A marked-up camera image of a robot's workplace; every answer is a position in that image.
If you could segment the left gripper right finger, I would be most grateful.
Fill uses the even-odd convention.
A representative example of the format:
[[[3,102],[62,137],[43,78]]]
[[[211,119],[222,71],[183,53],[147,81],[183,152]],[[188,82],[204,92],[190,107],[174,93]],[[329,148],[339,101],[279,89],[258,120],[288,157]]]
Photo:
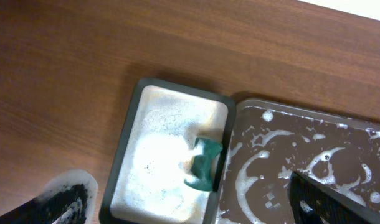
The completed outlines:
[[[316,180],[292,172],[288,197],[296,224],[380,224],[380,215]]]

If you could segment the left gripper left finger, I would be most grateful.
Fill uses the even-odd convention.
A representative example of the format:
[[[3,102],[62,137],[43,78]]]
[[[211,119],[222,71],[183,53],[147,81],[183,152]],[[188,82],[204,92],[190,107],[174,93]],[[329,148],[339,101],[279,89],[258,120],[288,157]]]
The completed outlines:
[[[98,184],[88,172],[74,169],[48,182],[32,200],[0,216],[0,223],[91,223]]]

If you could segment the yellow green sponge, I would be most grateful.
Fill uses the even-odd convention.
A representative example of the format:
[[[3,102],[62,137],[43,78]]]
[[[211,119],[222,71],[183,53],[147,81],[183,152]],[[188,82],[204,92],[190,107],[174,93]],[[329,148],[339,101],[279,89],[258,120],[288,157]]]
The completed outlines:
[[[222,150],[223,146],[220,142],[197,137],[192,150],[194,156],[189,170],[190,175],[185,178],[184,183],[195,190],[212,192],[214,188],[212,165]]]

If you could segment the dark brown serving tray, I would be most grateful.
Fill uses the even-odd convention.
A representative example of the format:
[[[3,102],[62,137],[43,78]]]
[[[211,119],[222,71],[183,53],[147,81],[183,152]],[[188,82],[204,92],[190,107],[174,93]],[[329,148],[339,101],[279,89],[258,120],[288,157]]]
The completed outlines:
[[[380,124],[248,99],[237,117],[216,223],[293,223],[292,172],[380,215]]]

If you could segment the black soapy water tray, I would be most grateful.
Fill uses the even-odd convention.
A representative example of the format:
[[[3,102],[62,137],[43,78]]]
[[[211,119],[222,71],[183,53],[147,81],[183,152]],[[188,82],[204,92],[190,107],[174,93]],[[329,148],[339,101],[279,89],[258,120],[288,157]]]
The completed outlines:
[[[157,78],[135,86],[99,212],[101,223],[213,223],[235,102]],[[211,191],[186,185],[202,138],[222,145]]]

